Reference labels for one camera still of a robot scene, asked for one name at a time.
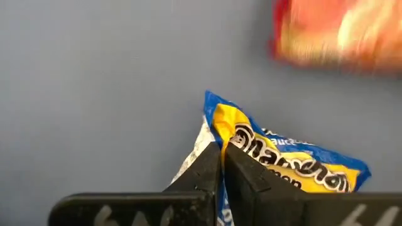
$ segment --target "snack bag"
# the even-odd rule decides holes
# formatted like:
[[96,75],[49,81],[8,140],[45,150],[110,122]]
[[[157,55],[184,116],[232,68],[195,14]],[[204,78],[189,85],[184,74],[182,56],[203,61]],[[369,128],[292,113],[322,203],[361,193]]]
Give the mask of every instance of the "snack bag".
[[[173,181],[210,142],[217,142],[222,154],[229,143],[235,144],[277,176],[306,192],[353,192],[371,176],[361,160],[261,129],[236,104],[206,91],[200,134]],[[225,186],[219,200],[218,225],[234,225]]]
[[305,65],[402,68],[402,0],[277,0],[274,55]]

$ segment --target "blue-gray background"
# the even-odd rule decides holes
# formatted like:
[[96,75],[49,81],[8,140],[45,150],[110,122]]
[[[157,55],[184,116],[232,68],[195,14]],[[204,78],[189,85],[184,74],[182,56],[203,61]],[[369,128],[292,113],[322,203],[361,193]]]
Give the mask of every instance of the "blue-gray background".
[[61,197],[158,191],[192,150],[204,90],[261,126],[365,160],[401,191],[402,81],[266,57],[269,0],[1,0],[0,225]]

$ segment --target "yellow label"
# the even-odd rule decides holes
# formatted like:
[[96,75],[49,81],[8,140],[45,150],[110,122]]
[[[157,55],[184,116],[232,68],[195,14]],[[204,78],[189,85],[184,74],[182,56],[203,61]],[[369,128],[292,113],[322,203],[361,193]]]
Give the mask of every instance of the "yellow label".
[[270,139],[253,131],[248,117],[236,107],[217,104],[212,126],[222,138],[222,156],[230,142],[306,192],[352,192],[356,186],[359,170],[320,163],[303,151],[281,153]]

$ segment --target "blue snack bag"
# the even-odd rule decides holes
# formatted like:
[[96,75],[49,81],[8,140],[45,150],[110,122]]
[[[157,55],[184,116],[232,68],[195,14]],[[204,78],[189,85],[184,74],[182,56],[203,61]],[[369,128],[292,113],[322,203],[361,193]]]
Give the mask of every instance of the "blue snack bag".
[[[195,161],[210,142],[217,142],[222,154],[229,143],[236,145],[277,176],[305,192],[353,192],[371,176],[363,161],[261,129],[236,104],[206,91],[204,122],[200,133],[193,151],[187,156],[173,181]],[[234,225],[225,184],[222,184],[217,223]]]

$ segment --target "red snack bag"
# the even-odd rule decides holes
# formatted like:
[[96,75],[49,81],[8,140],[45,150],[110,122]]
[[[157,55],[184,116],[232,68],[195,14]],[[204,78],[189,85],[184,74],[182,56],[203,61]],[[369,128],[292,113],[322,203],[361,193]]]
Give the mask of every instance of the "red snack bag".
[[277,58],[402,68],[402,0],[277,0],[274,15]]

